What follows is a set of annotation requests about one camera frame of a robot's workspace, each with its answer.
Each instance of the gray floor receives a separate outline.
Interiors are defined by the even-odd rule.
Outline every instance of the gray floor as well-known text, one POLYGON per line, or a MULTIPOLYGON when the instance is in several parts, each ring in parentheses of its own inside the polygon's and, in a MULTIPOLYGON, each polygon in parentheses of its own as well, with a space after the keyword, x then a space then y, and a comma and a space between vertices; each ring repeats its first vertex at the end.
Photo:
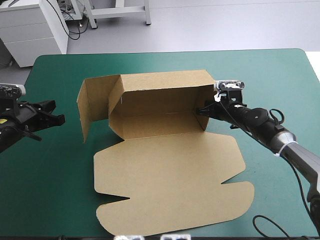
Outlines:
MULTIPOLYGON (((96 8, 113 1, 92 0, 96 8)), ((127 0, 127 6, 143 0, 127 0)), ((68 54, 300 48, 320 51, 320 0, 150 0, 143 15, 99 19, 68 54)), ((31 68, 0 70, 0 82, 24 83, 31 68)))

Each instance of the green table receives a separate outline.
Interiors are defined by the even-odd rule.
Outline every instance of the green table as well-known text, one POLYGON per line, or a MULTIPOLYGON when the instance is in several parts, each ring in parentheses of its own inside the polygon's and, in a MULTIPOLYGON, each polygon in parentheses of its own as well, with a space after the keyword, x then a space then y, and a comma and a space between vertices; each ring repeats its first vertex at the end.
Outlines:
MULTIPOLYGON (((249 107, 282 110, 285 126, 299 143, 320 155, 320 84, 300 49, 42 56, 28 77, 24 99, 56 100, 55 113, 65 114, 66 123, 39 132, 42 142, 24 138, 0 155, 0 236, 110 236, 99 224, 96 208, 122 198, 95 192, 93 155, 122 140, 103 120, 92 125, 83 144, 76 104, 83 79, 195 69, 207 69, 216 80, 244 81, 243 97, 249 107)), ((255 197, 238 219, 184 233, 259 236, 252 217, 263 214, 291 236, 316 235, 284 160, 240 130, 230 130, 227 123, 211 119, 207 131, 237 139, 246 170, 230 182, 252 182, 255 197)), ((304 180, 303 185, 306 192, 309 185, 304 180)), ((270 223, 258 220, 258 224, 270 236, 282 236, 270 223)))

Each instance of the white drawer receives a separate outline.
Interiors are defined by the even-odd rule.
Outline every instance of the white drawer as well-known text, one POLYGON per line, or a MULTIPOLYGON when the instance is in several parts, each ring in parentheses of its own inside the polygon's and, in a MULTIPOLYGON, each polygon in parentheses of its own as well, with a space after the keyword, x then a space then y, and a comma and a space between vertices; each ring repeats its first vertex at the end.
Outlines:
POLYGON ((40 7, 0 12, 0 28, 46 23, 40 7))
POLYGON ((33 66, 37 57, 42 55, 62 54, 53 37, 7 42, 5 46, 20 67, 33 66))
POLYGON ((0 39, 2 39, 4 43, 52 37, 53 34, 47 23, 0 28, 0 39))

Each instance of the black cable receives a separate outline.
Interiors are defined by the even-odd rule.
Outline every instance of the black cable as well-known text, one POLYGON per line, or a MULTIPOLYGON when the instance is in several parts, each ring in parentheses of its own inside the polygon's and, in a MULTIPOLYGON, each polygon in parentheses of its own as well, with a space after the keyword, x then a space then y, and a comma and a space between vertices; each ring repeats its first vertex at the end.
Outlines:
POLYGON ((255 230, 256 230, 258 233, 260 233, 263 237, 265 237, 265 238, 270 238, 269 236, 267 236, 266 234, 264 234, 264 233, 257 227, 257 225, 256 225, 256 219, 257 219, 257 218, 262 218, 262 219, 268 220, 270 223, 272 223, 273 225, 275 225, 281 232, 283 232, 284 235, 285 235, 288 239, 291 239, 291 237, 288 235, 288 233, 287 233, 285 230, 283 230, 283 228, 280 227, 277 223, 275 223, 274 221, 272 221, 270 218, 268 218, 268 217, 266 217, 266 216, 263 216, 263 215, 256 215, 256 216, 254 216, 253 219, 252 219, 252 224, 253 224, 255 230))
MULTIPOLYGON (((75 20, 66 10, 63 10, 63 9, 60 9, 60 10, 61 10, 62 12, 64 12, 64 13, 66 13, 72 20, 75 20)), ((80 32, 80 29, 79 29, 79 27, 77 26, 79 32, 74 32, 74 31, 70 31, 70 30, 69 30, 69 33, 72 33, 72 34, 83 34, 83 33, 85 33, 85 32, 87 31, 88 26, 89 26, 89 19, 88 19, 88 21, 86 22, 86 27, 85 27, 84 31, 81 31, 81 32, 80 32)))
POLYGON ((293 172, 294 172, 294 175, 298 181, 298 184, 299 184, 299 189, 300 189, 300 195, 301 195, 301 198, 302 198, 302 201, 303 201, 303 205, 305 207, 305 210, 306 212, 308 213, 309 217, 311 218, 311 220, 313 219, 312 216, 311 216, 311 213, 310 213, 310 210, 308 208, 308 205, 307 205, 307 202, 306 202, 306 198, 305 198, 305 194, 304 194, 304 189, 303 189, 303 186, 302 186, 302 183, 301 183, 301 180, 300 180, 300 177, 297 173, 297 170, 296 168, 292 165, 291 162, 289 162, 286 158, 284 158, 282 156, 282 158, 290 165, 290 167, 292 168, 293 172))
POLYGON ((64 30, 65 34, 67 34, 68 38, 70 38, 70 39, 72 39, 72 40, 78 40, 78 39, 80 38, 80 35, 81 35, 81 34, 80 34, 80 29, 78 28, 78 30, 79 30, 79 35, 78 35, 77 38, 71 37, 71 36, 69 35, 69 33, 67 32, 67 30, 65 29, 65 26, 64 26, 64 24, 62 23, 62 20, 61 20, 61 18, 60 18, 60 16, 59 16, 57 10, 55 9, 55 7, 51 4, 51 2, 50 2, 49 0, 46 0, 46 1, 48 2, 48 4, 50 4, 50 6, 52 7, 52 9, 55 11, 55 14, 57 15, 57 17, 58 17, 58 19, 59 19, 59 21, 60 21, 60 23, 61 23, 61 25, 62 25, 62 27, 63 27, 63 30, 64 30))
MULTIPOLYGON (((255 138, 254 136, 252 136, 251 134, 249 134, 248 131, 246 131, 245 129, 241 128, 240 125, 239 125, 239 123, 237 123, 237 121, 231 116, 231 114, 230 114, 229 111, 225 108, 225 106, 223 105, 223 103, 220 102, 220 104, 221 104, 222 108, 224 109, 224 111, 229 115, 229 117, 235 122, 235 124, 237 124, 237 127, 239 127, 245 134, 247 134, 249 137, 251 137, 252 139, 254 139, 257 143, 259 143, 259 144, 262 145, 263 147, 265 147, 265 148, 267 148, 268 150, 270 150, 271 152, 273 152, 268 146, 266 146, 265 144, 263 144, 261 141, 259 141, 258 139, 256 139, 256 138, 255 138)), ((272 109, 272 110, 278 112, 278 113, 281 115, 281 121, 280 121, 279 123, 283 123, 284 120, 285 120, 285 116, 283 115, 283 113, 280 112, 280 111, 277 110, 277 109, 272 109)), ((295 175, 295 177, 296 177, 296 179, 297 179, 297 182, 298 182, 298 185, 299 185, 300 195, 301 195, 301 199, 302 199, 304 208, 305 208, 306 212, 308 213, 311 221, 313 222, 313 218, 312 218, 311 213, 310 213, 310 210, 309 210, 309 208, 308 208, 308 205, 307 205, 307 202, 306 202, 306 198, 305 198, 305 194, 304 194, 304 189, 303 189, 303 186, 302 186, 302 183, 301 183, 301 179, 300 179, 300 177, 299 177, 299 175, 298 175, 298 173, 297 173, 297 170, 296 170, 295 167, 292 165, 292 163, 289 162, 285 157, 283 157, 283 156, 281 156, 281 157, 290 165, 290 167, 292 168, 292 170, 293 170, 293 172, 294 172, 294 175, 295 175)), ((259 228, 257 227, 257 225, 256 225, 256 223, 255 223, 256 218, 264 218, 264 219, 268 220, 269 222, 271 222, 272 224, 274 224, 278 229, 280 229, 289 239, 291 239, 290 236, 289 236, 278 224, 276 224, 274 221, 272 221, 271 219, 269 219, 269 218, 266 217, 266 216, 256 215, 256 216, 253 217, 252 223, 253 223, 254 228, 257 230, 257 232, 260 233, 263 237, 269 238, 269 237, 268 237, 267 235, 265 235, 262 231, 260 231, 259 228)))

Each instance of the corrugated cardboard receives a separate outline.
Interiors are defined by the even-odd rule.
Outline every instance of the corrugated cardboard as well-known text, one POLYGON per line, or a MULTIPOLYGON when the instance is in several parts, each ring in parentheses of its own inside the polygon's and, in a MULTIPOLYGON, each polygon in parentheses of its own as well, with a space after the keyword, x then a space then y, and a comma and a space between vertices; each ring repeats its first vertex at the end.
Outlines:
POLYGON ((96 214, 114 235, 154 235, 235 219, 254 198, 249 182, 222 184, 245 170, 231 136, 205 132, 195 114, 212 99, 205 70, 85 79, 78 108, 86 140, 90 124, 109 118, 125 141, 94 156, 98 193, 130 199, 96 214))

